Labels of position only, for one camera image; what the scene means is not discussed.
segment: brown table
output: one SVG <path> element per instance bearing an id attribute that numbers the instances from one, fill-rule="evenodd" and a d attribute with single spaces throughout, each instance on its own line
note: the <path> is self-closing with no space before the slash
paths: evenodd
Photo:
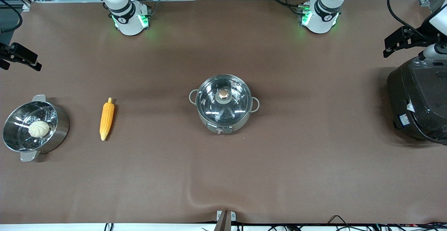
<path id="1" fill-rule="evenodd" d="M 417 0 L 393 0 L 418 26 Z M 121 35 L 100 3 L 34 3 L 13 41 L 41 72 L 1 71 L 4 121 L 36 94 L 70 116 L 38 161 L 0 148 L 0 223 L 189 223 L 222 209 L 246 223 L 426 223 L 447 218 L 447 149 L 393 130 L 386 77 L 420 48 L 382 57 L 400 24 L 385 0 L 347 0 L 325 35 L 272 0 L 160 3 Z M 231 135 L 202 125 L 188 93 L 245 80 L 260 110 Z M 102 105 L 116 99 L 99 138 Z"/>

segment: white sticker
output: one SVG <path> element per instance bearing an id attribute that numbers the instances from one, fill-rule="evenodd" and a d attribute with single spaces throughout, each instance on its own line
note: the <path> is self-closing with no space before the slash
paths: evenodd
<path id="1" fill-rule="evenodd" d="M 406 126 L 407 124 L 410 124 L 410 120 L 408 120 L 407 114 L 400 115 L 399 119 L 401 120 L 402 126 Z"/>

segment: yellow corn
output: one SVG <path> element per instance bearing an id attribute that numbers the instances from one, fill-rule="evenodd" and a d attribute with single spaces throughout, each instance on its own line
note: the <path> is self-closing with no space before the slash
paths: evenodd
<path id="1" fill-rule="evenodd" d="M 112 103 L 112 98 L 109 97 L 109 101 L 104 103 L 104 106 L 102 107 L 101 124 L 99 125 L 99 134 L 101 135 L 102 141 L 109 135 L 114 110 L 115 105 Z"/>

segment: silver pot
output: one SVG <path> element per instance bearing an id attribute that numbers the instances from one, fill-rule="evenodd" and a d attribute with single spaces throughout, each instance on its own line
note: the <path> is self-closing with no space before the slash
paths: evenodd
<path id="1" fill-rule="evenodd" d="M 50 129 L 43 137 L 32 137 L 29 126 L 35 121 L 45 121 Z M 33 161 L 39 153 L 48 153 L 65 139 L 69 128 L 68 115 L 46 101 L 45 95 L 37 95 L 32 102 L 16 108 L 3 127 L 3 142 L 20 153 L 23 162 Z"/>
<path id="2" fill-rule="evenodd" d="M 191 99 L 194 92 L 197 92 L 195 102 Z M 228 74 L 208 78 L 198 89 L 190 92 L 189 99 L 197 107 L 203 124 L 217 134 L 240 129 L 260 106 L 247 84 L 241 78 Z M 257 102 L 256 110 L 252 110 L 253 100 Z"/>

